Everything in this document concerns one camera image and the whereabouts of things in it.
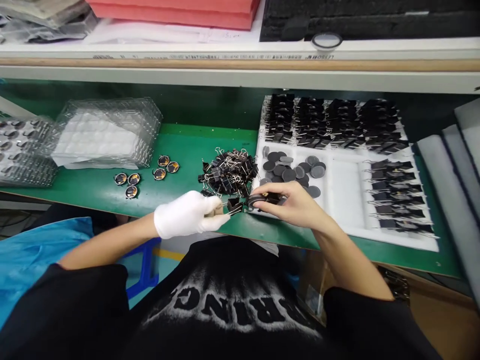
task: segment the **black t-shirt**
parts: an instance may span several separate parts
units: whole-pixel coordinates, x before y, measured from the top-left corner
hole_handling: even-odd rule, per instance
[[[0,359],[440,359],[402,303],[332,288],[321,327],[246,239],[195,243],[130,311],[126,279],[122,265],[51,265],[1,330]]]

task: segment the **blue cloth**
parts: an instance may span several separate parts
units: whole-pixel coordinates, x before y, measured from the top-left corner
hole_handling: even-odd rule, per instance
[[[0,329],[50,264],[94,236],[92,219],[54,222],[0,241]]]

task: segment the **green table surface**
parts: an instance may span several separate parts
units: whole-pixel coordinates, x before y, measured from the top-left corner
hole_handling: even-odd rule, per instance
[[[61,168],[51,188],[3,187],[1,191],[52,202],[72,204],[106,212],[143,216],[153,211],[157,205],[172,201],[189,190],[200,191],[197,177],[202,173],[202,159],[213,160],[215,148],[231,150],[245,148],[254,154],[257,147],[257,131],[224,127],[197,126],[190,124],[165,123],[161,126],[150,168],[138,170],[141,182],[138,185],[138,198],[126,199],[126,186],[117,186],[113,177],[122,172],[119,169]],[[169,155],[172,161],[180,164],[177,173],[167,174],[162,181],[155,181],[152,170],[156,159]],[[428,205],[435,223],[435,233],[440,236],[440,251],[423,251],[352,236],[353,241],[374,262],[418,269],[426,272],[461,277],[458,262],[449,240],[448,229],[444,225],[427,171],[420,158],[417,165],[422,175]],[[280,220],[240,213],[231,218],[220,233],[243,238],[257,239],[319,250],[312,233],[308,229],[286,224]]]

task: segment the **clear plastic tray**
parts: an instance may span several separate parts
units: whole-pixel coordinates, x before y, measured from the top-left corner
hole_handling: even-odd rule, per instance
[[[97,23],[98,19],[93,11],[79,16],[58,29],[51,29],[34,22],[13,19],[0,30],[0,35],[9,42],[20,44],[31,41],[48,42],[61,39],[83,39],[95,29]]]
[[[69,101],[51,134],[51,155],[69,169],[148,167],[161,121],[150,98]]]
[[[0,186],[52,185],[57,165],[49,156],[45,140],[55,127],[43,116],[0,121]]]
[[[58,29],[89,11],[84,0],[0,0],[0,14]]]

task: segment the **person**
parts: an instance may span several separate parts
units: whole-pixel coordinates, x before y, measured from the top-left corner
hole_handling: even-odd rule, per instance
[[[298,182],[252,194],[265,192],[287,200],[254,206],[310,228],[338,283],[324,295],[326,327],[299,308],[274,254],[232,236],[194,243],[129,310],[121,256],[150,238],[216,231],[229,220],[205,216],[220,199],[190,191],[50,265],[1,330],[0,359],[440,359],[408,307]]]

